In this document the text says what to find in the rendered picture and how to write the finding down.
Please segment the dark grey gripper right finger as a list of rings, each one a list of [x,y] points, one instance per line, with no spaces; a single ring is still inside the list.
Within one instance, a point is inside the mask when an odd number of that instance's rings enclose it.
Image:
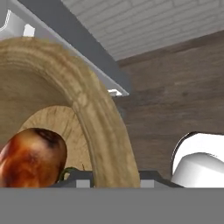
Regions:
[[[142,188],[181,188],[181,185],[177,185],[163,178],[158,171],[140,171],[139,177]]]

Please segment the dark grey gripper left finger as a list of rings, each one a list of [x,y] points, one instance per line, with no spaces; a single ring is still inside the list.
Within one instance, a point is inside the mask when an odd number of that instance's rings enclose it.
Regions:
[[[72,170],[68,177],[52,187],[93,188],[95,186],[91,171]]]

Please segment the light wooden bowl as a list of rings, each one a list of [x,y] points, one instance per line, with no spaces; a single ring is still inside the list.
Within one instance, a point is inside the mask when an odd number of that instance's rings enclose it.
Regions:
[[[61,125],[77,119],[97,187],[139,187],[140,178],[123,119],[108,90],[78,56],[38,38],[0,41],[0,152],[41,109],[67,106]]]

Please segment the brown chicken drumstick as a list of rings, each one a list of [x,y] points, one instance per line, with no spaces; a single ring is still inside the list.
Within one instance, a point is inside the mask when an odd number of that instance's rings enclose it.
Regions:
[[[25,129],[0,152],[0,187],[51,186],[58,182],[66,161],[62,136],[49,129]]]

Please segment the white rounded object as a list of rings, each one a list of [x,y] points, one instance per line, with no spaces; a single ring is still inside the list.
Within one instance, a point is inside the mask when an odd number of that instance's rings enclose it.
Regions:
[[[224,133],[184,135],[171,155],[171,181],[185,188],[224,188]]]

